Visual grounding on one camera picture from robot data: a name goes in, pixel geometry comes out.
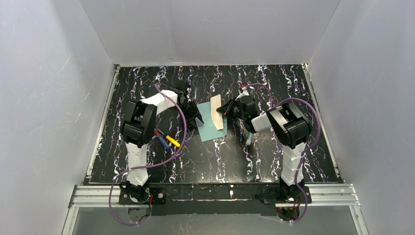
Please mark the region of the beige paper letter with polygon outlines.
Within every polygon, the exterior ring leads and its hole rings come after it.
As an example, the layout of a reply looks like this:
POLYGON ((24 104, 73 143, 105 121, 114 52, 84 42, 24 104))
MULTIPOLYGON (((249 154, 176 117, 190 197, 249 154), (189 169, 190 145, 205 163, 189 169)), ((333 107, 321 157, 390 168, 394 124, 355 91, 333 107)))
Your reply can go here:
POLYGON ((213 124, 217 130, 224 129, 223 115, 217 111, 222 106, 221 95, 215 95, 210 98, 210 112, 213 124))

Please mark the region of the teal paper envelope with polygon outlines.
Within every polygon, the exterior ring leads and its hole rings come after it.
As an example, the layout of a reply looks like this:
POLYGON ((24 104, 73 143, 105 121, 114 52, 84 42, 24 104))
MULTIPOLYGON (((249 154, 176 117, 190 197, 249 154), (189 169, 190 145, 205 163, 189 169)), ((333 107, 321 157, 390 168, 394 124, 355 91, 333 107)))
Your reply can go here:
POLYGON ((227 118, 223 118, 224 128, 222 130, 217 130, 211 118, 210 102, 197 104, 197 107, 203 119, 203 123, 198 119, 196 120, 201 142, 225 137, 227 135, 227 118))

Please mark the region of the green white marker pen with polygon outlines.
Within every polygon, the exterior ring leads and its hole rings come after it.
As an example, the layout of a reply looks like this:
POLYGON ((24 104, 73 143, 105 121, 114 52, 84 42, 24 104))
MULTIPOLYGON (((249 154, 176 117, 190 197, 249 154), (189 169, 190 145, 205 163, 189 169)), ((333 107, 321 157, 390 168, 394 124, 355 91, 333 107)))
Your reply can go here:
POLYGON ((250 146, 252 144, 252 138, 253 138, 252 133, 249 133, 246 139, 246 146, 250 146))

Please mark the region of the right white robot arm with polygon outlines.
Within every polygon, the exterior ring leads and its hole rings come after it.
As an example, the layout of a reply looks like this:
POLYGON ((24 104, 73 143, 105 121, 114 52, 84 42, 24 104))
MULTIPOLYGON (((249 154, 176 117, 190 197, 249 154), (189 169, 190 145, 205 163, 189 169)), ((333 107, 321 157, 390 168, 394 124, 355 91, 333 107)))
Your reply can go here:
POLYGON ((283 149, 283 169, 277 193, 279 200, 296 199, 304 189, 303 152, 312 134, 312 125, 297 107, 296 101, 308 104, 299 98, 287 98, 260 114, 255 99, 250 95, 242 95, 216 108, 216 111, 225 117, 240 119, 249 133, 254 134, 265 129, 274 130, 283 149))

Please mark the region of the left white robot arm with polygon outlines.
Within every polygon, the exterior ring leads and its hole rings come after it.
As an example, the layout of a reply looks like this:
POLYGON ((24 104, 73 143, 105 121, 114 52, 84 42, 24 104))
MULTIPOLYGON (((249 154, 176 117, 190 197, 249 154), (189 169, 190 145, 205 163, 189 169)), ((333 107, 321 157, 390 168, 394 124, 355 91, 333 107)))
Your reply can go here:
POLYGON ((183 120, 184 136, 175 158, 183 149, 190 126, 196 127, 196 120, 202 121, 202 115, 194 100, 189 96, 190 84, 187 81, 141 100, 130 100, 121 122, 120 133, 128 153, 127 180, 119 187, 125 194, 142 200, 145 183, 149 176, 147 170, 147 148, 156 134, 156 117, 165 110, 176 107, 183 120))

